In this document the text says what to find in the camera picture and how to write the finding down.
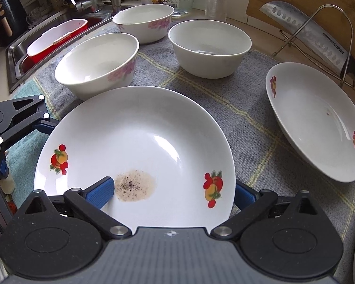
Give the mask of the white plate with food residue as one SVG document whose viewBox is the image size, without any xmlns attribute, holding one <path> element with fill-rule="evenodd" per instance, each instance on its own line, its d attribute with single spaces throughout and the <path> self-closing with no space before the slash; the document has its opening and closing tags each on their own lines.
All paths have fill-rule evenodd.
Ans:
<svg viewBox="0 0 355 284">
<path fill-rule="evenodd" d="M 109 176 L 103 211 L 131 230 L 226 221 L 235 196 L 230 145 L 214 118 L 177 92 L 125 87 L 68 113 L 41 151 L 34 188 L 62 195 Z"/>
</svg>

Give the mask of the white bowl pink flowers front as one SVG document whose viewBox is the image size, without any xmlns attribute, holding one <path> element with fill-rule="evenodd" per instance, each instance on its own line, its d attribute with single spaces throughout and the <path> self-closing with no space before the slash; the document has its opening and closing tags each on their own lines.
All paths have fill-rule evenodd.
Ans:
<svg viewBox="0 0 355 284">
<path fill-rule="evenodd" d="M 133 80 L 139 41 L 127 33 L 88 39 L 58 63 L 55 79 L 85 101 L 105 91 L 127 87 Z"/>
</svg>

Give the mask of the white bowl pink flowers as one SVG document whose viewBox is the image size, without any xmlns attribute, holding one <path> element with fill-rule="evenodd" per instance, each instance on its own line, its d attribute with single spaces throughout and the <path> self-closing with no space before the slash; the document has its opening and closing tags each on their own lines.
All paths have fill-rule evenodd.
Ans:
<svg viewBox="0 0 355 284">
<path fill-rule="evenodd" d="M 140 44 L 163 39 L 169 32 L 174 8 L 166 4 L 143 4 L 120 11 L 112 18 L 121 33 L 136 37 Z"/>
<path fill-rule="evenodd" d="M 127 33 L 88 39 L 58 63 L 55 79 L 85 101 L 105 91 L 127 87 L 133 80 L 139 41 Z"/>
</svg>

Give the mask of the plain white bowl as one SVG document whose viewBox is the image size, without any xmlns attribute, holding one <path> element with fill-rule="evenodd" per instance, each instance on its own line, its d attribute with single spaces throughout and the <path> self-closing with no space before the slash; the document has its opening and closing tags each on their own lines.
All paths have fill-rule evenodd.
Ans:
<svg viewBox="0 0 355 284">
<path fill-rule="evenodd" d="M 168 38 L 186 72 L 211 80 L 232 75 L 252 47 L 251 38 L 240 28 L 208 19 L 178 23 Z"/>
</svg>

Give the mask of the white bowl pink flowers back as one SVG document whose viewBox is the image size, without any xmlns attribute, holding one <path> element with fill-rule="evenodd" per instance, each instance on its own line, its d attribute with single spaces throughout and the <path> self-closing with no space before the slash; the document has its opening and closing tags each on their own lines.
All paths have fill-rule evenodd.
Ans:
<svg viewBox="0 0 355 284">
<path fill-rule="evenodd" d="M 143 4 L 120 11 L 112 18 L 121 33 L 136 37 L 140 44 L 163 39 L 169 32 L 174 8 L 166 4 Z"/>
</svg>

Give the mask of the steel kitchen faucet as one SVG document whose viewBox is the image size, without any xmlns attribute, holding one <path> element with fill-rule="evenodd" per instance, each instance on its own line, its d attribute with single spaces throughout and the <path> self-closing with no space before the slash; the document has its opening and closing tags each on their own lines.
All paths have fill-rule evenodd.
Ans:
<svg viewBox="0 0 355 284">
<path fill-rule="evenodd" d="M 99 10 L 97 0 L 82 0 L 78 2 L 75 2 L 75 0 L 70 0 L 70 2 L 77 12 L 84 12 L 86 10 L 89 10 L 90 12 L 96 12 Z"/>
</svg>

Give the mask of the grey blue checked towel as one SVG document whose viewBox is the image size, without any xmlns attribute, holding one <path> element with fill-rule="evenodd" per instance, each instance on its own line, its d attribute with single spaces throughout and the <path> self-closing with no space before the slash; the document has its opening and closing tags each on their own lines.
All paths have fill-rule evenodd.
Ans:
<svg viewBox="0 0 355 284">
<path fill-rule="evenodd" d="M 114 23 L 110 22 L 77 44 L 117 31 Z M 12 97 L 44 94 L 51 116 L 62 119 L 81 102 L 57 83 L 54 71 L 60 59 L 77 44 L 44 63 L 16 89 Z M 230 78 L 204 80 L 184 72 L 176 60 L 172 44 L 165 37 L 157 43 L 140 47 L 132 84 L 175 90 L 204 107 L 218 122 L 230 143 L 237 178 L 251 188 L 268 188 L 286 196 L 301 189 L 309 190 L 344 243 L 344 254 L 335 277 L 340 283 L 353 283 L 355 182 L 330 180 L 304 161 L 287 142 L 266 93 L 267 72 L 277 63 L 271 57 L 251 50 Z M 8 151 L 9 171 L 14 179 L 12 197 L 17 207 L 33 188 L 36 164 L 46 140 L 46 135 L 33 131 Z"/>
</svg>

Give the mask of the steel sink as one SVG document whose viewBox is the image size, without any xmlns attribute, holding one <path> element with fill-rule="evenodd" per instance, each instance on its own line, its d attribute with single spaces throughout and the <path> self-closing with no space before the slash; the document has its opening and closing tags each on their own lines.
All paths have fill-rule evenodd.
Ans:
<svg viewBox="0 0 355 284">
<path fill-rule="evenodd" d="M 56 53 L 107 23 L 111 17 L 113 11 L 109 6 L 95 12 L 64 10 L 22 35 L 5 50 L 9 93 Z"/>
</svg>

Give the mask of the red white basin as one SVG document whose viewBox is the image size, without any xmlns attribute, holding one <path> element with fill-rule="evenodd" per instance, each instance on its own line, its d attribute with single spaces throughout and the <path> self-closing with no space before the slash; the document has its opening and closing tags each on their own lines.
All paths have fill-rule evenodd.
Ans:
<svg viewBox="0 0 355 284">
<path fill-rule="evenodd" d="M 101 22 L 101 20 L 94 17 L 71 19 L 50 28 L 28 46 L 26 50 L 27 56 L 22 61 L 20 70 L 26 73 L 58 47 L 61 47 L 88 28 Z"/>
</svg>

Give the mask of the black air fryer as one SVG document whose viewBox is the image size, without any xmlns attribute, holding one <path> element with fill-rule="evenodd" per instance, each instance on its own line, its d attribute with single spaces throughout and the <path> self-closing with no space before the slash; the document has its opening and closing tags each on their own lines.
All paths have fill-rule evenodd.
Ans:
<svg viewBox="0 0 355 284">
<path fill-rule="evenodd" d="M 7 47 L 28 30 L 27 13 L 20 0 L 0 0 L 0 46 Z"/>
</svg>

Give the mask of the steel cleaver knife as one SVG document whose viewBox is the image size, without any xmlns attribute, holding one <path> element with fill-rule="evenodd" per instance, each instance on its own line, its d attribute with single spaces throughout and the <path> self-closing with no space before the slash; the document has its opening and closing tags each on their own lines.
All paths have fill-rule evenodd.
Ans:
<svg viewBox="0 0 355 284">
<path fill-rule="evenodd" d="M 325 64 L 338 75 L 343 72 L 355 76 L 355 59 L 350 58 L 346 64 L 348 52 L 308 15 L 290 3 L 271 1 L 260 7 L 260 11 L 275 20 L 289 33 L 303 28 L 297 38 L 311 49 Z"/>
</svg>

